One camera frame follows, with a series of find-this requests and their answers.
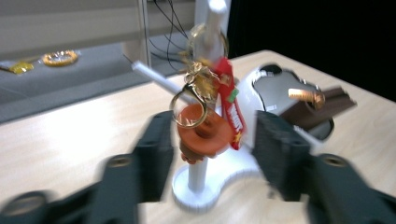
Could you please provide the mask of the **red and gold keychain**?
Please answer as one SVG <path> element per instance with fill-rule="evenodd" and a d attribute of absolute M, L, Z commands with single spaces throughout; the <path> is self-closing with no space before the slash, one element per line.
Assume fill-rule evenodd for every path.
<path fill-rule="evenodd" d="M 247 125 L 240 111 L 228 59 L 228 41 L 214 28 L 199 24 L 191 30 L 185 85 L 170 103 L 180 137 L 181 158 L 195 164 L 226 147 L 237 150 Z"/>

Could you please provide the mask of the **dark curtain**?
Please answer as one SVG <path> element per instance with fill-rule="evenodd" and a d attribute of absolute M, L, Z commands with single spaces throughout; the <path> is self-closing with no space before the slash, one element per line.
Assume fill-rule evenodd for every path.
<path fill-rule="evenodd" d="M 396 0 L 232 0 L 230 55 L 269 49 L 396 102 Z"/>

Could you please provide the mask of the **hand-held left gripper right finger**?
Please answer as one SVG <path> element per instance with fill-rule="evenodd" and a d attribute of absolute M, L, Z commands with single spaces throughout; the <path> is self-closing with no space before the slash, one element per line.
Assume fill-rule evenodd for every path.
<path fill-rule="evenodd" d="M 286 202 L 300 200 L 310 148 L 311 145 L 285 120 L 269 112 L 256 112 L 252 155 L 269 185 Z"/>

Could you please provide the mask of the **white jewellery stand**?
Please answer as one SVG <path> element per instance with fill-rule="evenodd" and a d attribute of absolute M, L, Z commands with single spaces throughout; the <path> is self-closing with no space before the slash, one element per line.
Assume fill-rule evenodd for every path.
<path fill-rule="evenodd" d="M 222 32 L 221 23 L 227 13 L 225 0 L 207 0 L 206 21 L 200 24 Z M 133 63 L 132 69 L 140 75 L 149 77 L 174 96 L 183 88 L 141 62 Z M 176 172 L 172 180 L 172 192 L 180 207 L 203 213 L 214 206 L 227 184 L 245 175 L 260 173 L 259 165 L 251 155 L 252 148 L 243 144 L 243 136 L 239 149 L 226 147 L 216 156 L 206 157 L 195 164 L 188 163 Z"/>

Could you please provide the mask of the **white plate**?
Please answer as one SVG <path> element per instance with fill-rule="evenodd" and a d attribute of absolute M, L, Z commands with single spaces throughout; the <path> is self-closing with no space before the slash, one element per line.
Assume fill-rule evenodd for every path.
<path fill-rule="evenodd" d="M 256 112 L 266 111 L 280 116 L 298 103 L 289 98 L 289 89 L 320 92 L 320 88 L 298 77 L 293 71 L 279 65 L 263 64 L 240 79 L 237 101 L 243 114 L 247 130 L 243 144 L 253 148 L 256 131 Z"/>

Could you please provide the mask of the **small yellow item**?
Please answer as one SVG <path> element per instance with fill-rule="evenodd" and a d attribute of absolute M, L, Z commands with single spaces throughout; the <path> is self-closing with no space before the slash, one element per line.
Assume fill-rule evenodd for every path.
<path fill-rule="evenodd" d="M 0 69 L 13 73 L 15 75 L 26 73 L 32 70 L 34 66 L 27 62 L 13 62 L 13 61 L 2 61 L 0 62 Z"/>

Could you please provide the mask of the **beige wooden desk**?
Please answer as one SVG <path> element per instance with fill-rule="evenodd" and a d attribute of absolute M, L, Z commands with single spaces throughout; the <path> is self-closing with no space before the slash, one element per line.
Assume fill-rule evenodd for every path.
<path fill-rule="evenodd" d="M 0 0 L 0 61 L 121 43 L 150 64 L 149 37 L 169 25 L 148 0 Z"/>

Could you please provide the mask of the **brown zip pouch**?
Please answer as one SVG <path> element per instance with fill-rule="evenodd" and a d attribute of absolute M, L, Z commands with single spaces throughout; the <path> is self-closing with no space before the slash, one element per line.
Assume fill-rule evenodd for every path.
<path fill-rule="evenodd" d="M 288 96 L 296 103 L 283 111 L 280 117 L 306 131 L 357 105 L 341 87 L 326 91 L 289 89 Z"/>

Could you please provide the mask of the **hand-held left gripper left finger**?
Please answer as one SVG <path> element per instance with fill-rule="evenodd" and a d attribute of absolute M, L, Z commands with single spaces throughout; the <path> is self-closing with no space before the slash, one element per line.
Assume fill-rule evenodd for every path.
<path fill-rule="evenodd" d="M 174 158 L 172 112 L 154 115 L 138 140 L 134 154 L 139 160 L 140 202 L 158 202 Z"/>

